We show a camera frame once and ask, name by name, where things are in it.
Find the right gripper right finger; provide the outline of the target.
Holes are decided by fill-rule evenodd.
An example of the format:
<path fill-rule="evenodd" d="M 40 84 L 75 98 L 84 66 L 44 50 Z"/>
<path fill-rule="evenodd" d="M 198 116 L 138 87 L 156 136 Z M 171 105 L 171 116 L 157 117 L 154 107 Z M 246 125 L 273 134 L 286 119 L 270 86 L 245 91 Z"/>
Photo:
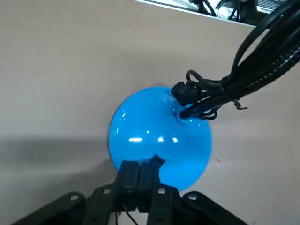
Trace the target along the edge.
<path fill-rule="evenodd" d="M 246 222 L 201 192 L 183 196 L 162 184 L 154 162 L 143 163 L 138 181 L 138 209 L 148 213 L 148 225 L 245 225 Z"/>

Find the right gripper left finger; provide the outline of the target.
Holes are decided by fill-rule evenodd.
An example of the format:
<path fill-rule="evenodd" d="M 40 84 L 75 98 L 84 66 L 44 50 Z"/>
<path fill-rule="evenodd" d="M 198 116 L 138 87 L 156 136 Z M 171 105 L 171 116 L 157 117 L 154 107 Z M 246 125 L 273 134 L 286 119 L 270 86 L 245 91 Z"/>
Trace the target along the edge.
<path fill-rule="evenodd" d="M 90 197 L 76 191 L 14 222 L 14 225 L 116 225 L 122 202 L 132 195 L 138 183 L 140 165 L 123 161 L 114 182 L 96 188 Z"/>

